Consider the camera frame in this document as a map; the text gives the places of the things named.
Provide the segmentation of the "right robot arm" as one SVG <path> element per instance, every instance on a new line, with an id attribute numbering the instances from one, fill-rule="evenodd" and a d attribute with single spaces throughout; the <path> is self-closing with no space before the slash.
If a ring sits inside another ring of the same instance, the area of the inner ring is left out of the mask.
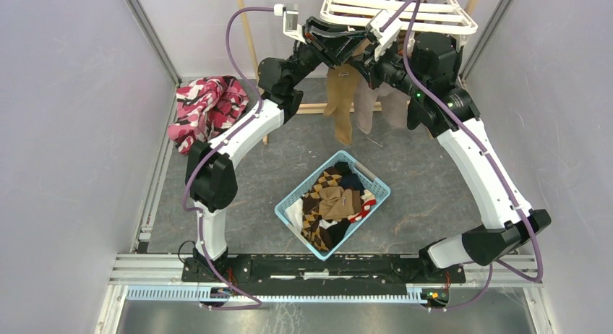
<path id="1" fill-rule="evenodd" d="M 447 267 L 500 262 L 525 244 L 540 250 L 536 236 L 552 219 L 520 193 L 500 163 L 470 94 L 456 83 L 462 52 L 456 41 L 439 33 L 420 33 L 408 51 L 392 42 L 384 51 L 366 39 L 352 58 L 370 88 L 385 85 L 408 96 L 406 125 L 424 126 L 458 167 L 473 195 L 481 224 L 420 251 L 419 276 L 438 281 Z"/>

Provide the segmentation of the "tan ribbed sock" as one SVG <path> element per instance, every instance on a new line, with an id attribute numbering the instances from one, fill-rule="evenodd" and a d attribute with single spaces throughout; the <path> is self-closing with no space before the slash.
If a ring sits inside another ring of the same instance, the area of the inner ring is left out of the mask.
<path id="1" fill-rule="evenodd" d="M 361 75 L 350 64 L 327 71 L 327 105 L 323 115 L 331 117 L 335 138 L 344 145 L 352 143 L 351 107 Z"/>
<path id="2" fill-rule="evenodd" d="M 317 212 L 324 220 L 343 220 L 361 211 L 359 191 L 343 187 L 327 187 L 319 192 Z"/>

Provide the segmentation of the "beige pink sock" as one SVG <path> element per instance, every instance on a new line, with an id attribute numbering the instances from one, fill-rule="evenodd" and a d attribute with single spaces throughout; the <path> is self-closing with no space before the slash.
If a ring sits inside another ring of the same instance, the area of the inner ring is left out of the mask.
<path id="1" fill-rule="evenodd" d="M 382 114 L 390 126 L 396 129 L 406 128 L 410 97 L 394 87 L 383 84 L 379 88 L 379 99 Z"/>

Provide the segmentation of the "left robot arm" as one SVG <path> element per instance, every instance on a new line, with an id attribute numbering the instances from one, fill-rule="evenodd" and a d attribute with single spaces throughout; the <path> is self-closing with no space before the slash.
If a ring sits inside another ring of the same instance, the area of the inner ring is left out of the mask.
<path id="1" fill-rule="evenodd" d="M 260 139 L 296 114 L 304 95 L 295 88 L 300 81 L 320 64 L 336 68 L 350 62 L 363 43 L 377 45 L 374 31 L 371 25 L 352 30 L 310 17 L 298 27 L 296 47 L 287 59 L 260 62 L 258 86 L 264 94 L 256 106 L 228 131 L 189 151 L 183 206 L 197 215 L 195 256 L 209 281 L 227 272 L 226 209 L 238 191 L 235 167 Z"/>

